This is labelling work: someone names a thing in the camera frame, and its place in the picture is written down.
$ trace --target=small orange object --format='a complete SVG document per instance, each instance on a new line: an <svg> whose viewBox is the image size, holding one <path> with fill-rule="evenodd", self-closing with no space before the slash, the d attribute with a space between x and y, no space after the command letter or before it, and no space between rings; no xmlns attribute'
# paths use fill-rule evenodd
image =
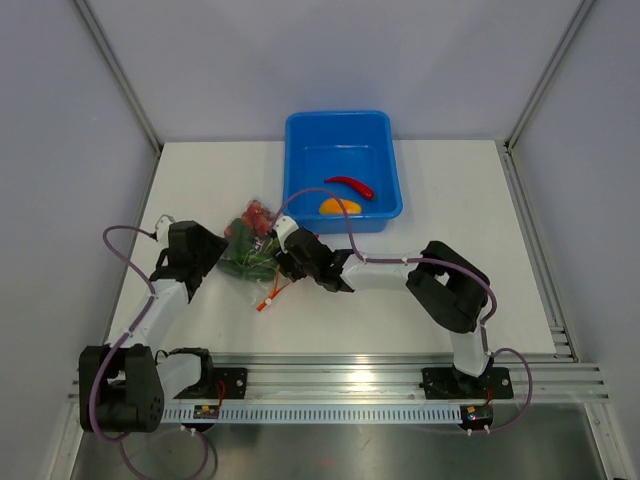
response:
<svg viewBox="0 0 640 480"><path fill-rule="evenodd" d="M340 201L342 201L344 208L347 209L347 213L362 213L362 207L356 202L345 200L344 198L341 198ZM319 212L322 215L341 215L343 213L340 204L335 198L329 198L322 202Z"/></svg>
<svg viewBox="0 0 640 480"><path fill-rule="evenodd" d="M279 276L280 276L280 267L278 266L278 268L276 269L276 278L273 282L273 290L271 290L271 293L269 294L269 296L264 299L264 302L262 302L260 305L256 307L256 310L258 310L259 312L264 310L267 306L271 305L271 302L273 302L273 299L276 298L276 295L278 295L282 290L284 290L289 285L291 285L291 282L289 282L289 283L285 283L282 287L278 288Z"/></svg>

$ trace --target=yellow object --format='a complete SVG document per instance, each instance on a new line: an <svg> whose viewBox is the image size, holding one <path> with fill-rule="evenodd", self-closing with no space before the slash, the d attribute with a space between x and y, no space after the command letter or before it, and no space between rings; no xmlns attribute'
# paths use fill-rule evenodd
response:
<svg viewBox="0 0 640 480"><path fill-rule="evenodd" d="M362 207L356 202L351 202L349 200L345 200L344 198L341 198L340 200L344 204L344 207L347 209L347 213L362 213ZM338 201L335 198L329 198L328 200L322 202L319 212L322 215L340 215L342 214L342 209L340 208L340 205L338 205Z"/></svg>

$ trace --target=metal floor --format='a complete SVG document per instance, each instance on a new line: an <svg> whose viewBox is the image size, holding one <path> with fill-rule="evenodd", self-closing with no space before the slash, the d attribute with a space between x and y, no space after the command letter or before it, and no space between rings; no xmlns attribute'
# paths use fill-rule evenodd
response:
<svg viewBox="0 0 640 480"><path fill-rule="evenodd" d="M496 424L515 413L496 406ZM216 480L518 479L596 480L605 474L579 405L532 407L515 428L488 437L427 433L396 425L218 425L207 433ZM185 433L132 435L134 465L157 480L188 477L202 447ZM117 447L85 435L72 478L135 478Z"/></svg>

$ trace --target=orange clip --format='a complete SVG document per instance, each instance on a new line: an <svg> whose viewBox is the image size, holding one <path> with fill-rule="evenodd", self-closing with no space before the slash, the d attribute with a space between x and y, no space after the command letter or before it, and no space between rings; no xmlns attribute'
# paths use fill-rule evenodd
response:
<svg viewBox="0 0 640 480"><path fill-rule="evenodd" d="M291 285L291 282L289 282L283 285L282 287L278 288L279 276L280 276L280 267L278 266L278 268L276 268L276 277L273 284L273 290L271 290L271 293L269 294L269 296L265 298L264 301L256 307L256 310L258 310L259 312L264 310L267 305L271 305L271 302L273 301L274 298L276 298L276 295L278 295L282 290L284 290L289 285Z"/></svg>

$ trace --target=white cable tray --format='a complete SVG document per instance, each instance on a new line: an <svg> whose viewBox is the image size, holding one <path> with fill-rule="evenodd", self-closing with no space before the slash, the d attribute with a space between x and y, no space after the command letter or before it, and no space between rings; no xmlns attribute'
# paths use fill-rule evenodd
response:
<svg viewBox="0 0 640 480"><path fill-rule="evenodd" d="M215 418L195 415L197 405L169 404L162 423L235 424L458 424L455 405L224 405Z"/></svg>

